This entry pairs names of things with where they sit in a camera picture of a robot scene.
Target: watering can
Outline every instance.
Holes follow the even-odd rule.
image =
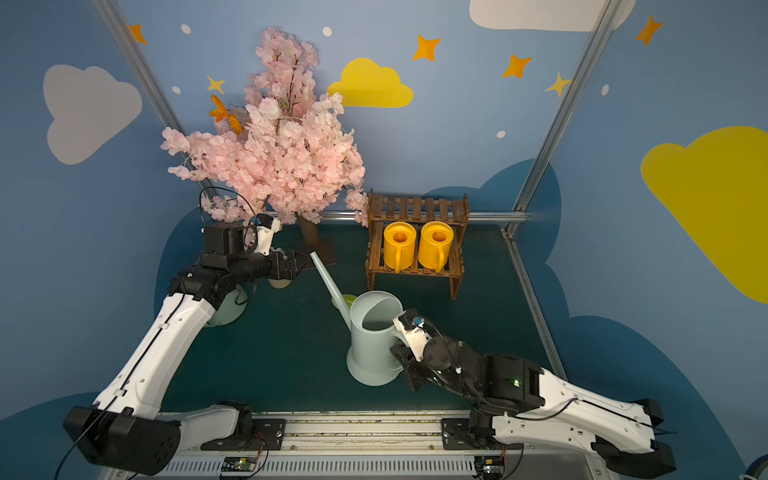
[[[317,253],[312,252],[310,257],[349,328],[352,337],[346,353],[349,373],[369,386],[393,381],[402,371],[402,365],[389,351],[399,338],[393,320],[403,311],[400,300],[391,293],[374,290],[358,296],[349,306]]]

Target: dark green floor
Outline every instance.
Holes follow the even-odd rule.
[[[328,271],[336,284],[344,293],[365,292],[367,230],[338,224],[319,228],[321,237],[335,245],[339,262]],[[278,247],[299,243],[295,226],[274,240]],[[499,228],[469,226],[463,249],[465,277],[456,300],[449,299],[447,279],[378,275],[376,289],[393,293],[405,308],[418,308],[445,335],[476,352],[517,355],[548,368]],[[242,317],[203,329],[195,339],[162,411],[184,412],[222,399],[249,403],[256,411],[467,408],[460,397],[432,384],[412,392],[402,375],[379,387],[353,379],[346,369],[349,331],[317,270],[302,272],[282,290],[266,280],[255,293],[252,287],[247,286],[250,301]]]

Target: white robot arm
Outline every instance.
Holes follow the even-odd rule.
[[[394,323],[406,345],[392,353],[411,388],[430,381],[464,397],[473,408],[465,435],[474,443],[548,443],[603,458],[611,470],[638,478],[675,470],[670,447],[654,434],[664,420],[654,400],[619,402],[527,360],[479,355],[443,336],[414,309]]]
[[[272,250],[280,221],[257,215],[257,238],[244,246],[246,228],[218,223],[204,229],[206,248],[197,263],[172,281],[147,334],[125,366],[90,407],[75,406],[67,433],[91,463],[154,475],[179,450],[214,439],[232,449],[253,441],[250,407],[227,403],[163,420],[155,417],[168,384],[197,334],[238,283],[262,276],[292,279],[309,257]]]

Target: wooden shelf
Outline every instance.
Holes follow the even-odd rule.
[[[467,196],[463,200],[446,200],[440,198],[422,199],[421,197],[384,197],[375,195],[371,190],[368,209],[368,252],[366,254],[366,275],[368,290],[373,290],[377,273],[392,273],[398,275],[437,276],[449,279],[451,300],[456,298],[458,288],[464,279],[464,258],[462,241],[469,218],[469,202]],[[384,228],[392,222],[407,222],[421,234],[422,225],[432,221],[441,221],[453,229],[453,243],[448,254],[448,261],[442,272],[435,272],[419,264],[415,258],[411,266],[400,273],[384,264]]]

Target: pink flower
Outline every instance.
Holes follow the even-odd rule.
[[[165,142],[163,142],[160,148],[168,150],[168,153],[171,155],[175,155],[180,151],[185,152],[189,150],[190,142],[184,134],[171,127],[165,127],[165,130],[163,130],[163,138],[165,138]]]
[[[256,213],[269,204],[286,224],[295,222],[297,214],[319,222],[319,212],[346,189],[347,207],[366,224],[365,168],[354,131],[345,134],[337,118],[344,113],[341,95],[323,94],[318,100],[314,94],[311,69],[317,65],[316,50],[274,28],[261,39],[256,53],[266,71],[250,76],[243,90],[245,108],[227,107],[243,125],[243,133],[235,135],[226,122],[216,125],[218,135],[195,132],[184,137],[166,129],[163,149],[188,153],[196,168],[169,171],[188,180],[226,182]],[[223,221],[253,216],[241,199],[204,199],[203,208]]]
[[[280,116],[280,106],[274,98],[264,98],[259,103],[259,112],[269,120],[275,120]]]
[[[170,167],[168,168],[168,173],[176,175],[181,180],[187,180],[189,178],[192,178],[192,174],[190,173],[189,169],[186,167]]]

